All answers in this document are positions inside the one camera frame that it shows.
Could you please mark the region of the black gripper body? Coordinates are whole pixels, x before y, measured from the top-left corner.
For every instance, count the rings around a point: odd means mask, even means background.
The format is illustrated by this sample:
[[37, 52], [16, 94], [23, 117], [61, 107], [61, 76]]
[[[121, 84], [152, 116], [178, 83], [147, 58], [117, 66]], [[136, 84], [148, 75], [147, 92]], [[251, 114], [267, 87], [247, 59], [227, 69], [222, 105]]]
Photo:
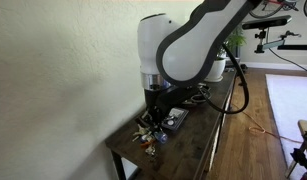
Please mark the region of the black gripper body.
[[165, 116], [169, 112], [167, 92], [144, 90], [146, 110], [152, 117]]

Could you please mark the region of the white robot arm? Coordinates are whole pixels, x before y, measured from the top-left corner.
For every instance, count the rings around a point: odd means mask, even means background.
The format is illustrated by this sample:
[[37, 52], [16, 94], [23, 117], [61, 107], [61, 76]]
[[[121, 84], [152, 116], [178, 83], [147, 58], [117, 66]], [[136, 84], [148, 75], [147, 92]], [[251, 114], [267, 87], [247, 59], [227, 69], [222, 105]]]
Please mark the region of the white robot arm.
[[167, 14], [140, 20], [138, 54], [146, 122], [155, 130], [170, 110], [199, 92], [224, 41], [262, 0], [204, 0], [183, 25]]

